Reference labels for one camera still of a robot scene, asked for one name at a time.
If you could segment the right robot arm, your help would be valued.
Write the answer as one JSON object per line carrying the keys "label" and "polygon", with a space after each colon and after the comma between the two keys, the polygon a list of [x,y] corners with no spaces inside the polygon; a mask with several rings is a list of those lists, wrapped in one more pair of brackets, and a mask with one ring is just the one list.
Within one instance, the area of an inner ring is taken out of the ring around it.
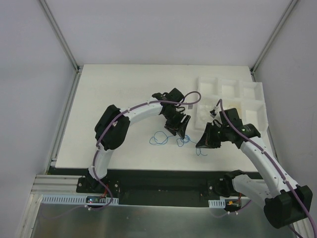
{"label": "right robot arm", "polygon": [[241,193],[259,205],[274,228],[282,228],[309,216],[313,193],[300,186],[270,155],[259,131],[243,124],[235,108],[220,112],[220,120],[206,124],[197,148],[215,149],[223,142],[233,143],[253,163],[265,184],[259,184],[245,172],[226,173],[215,186],[216,194],[229,197]]}

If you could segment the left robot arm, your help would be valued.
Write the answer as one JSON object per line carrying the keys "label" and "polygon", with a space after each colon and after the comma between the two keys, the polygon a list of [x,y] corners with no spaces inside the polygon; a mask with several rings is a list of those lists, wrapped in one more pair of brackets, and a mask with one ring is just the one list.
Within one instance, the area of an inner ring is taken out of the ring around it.
{"label": "left robot arm", "polygon": [[86,175],[88,188],[94,193],[104,189],[103,178],[107,174],[112,154],[123,144],[131,125],[162,115],[166,119],[164,128],[173,136],[178,135],[184,139],[191,118],[184,113],[184,106],[198,103],[185,102],[186,97],[177,88],[173,88],[169,93],[154,93],[146,102],[129,108],[108,106],[95,126],[96,152]]}

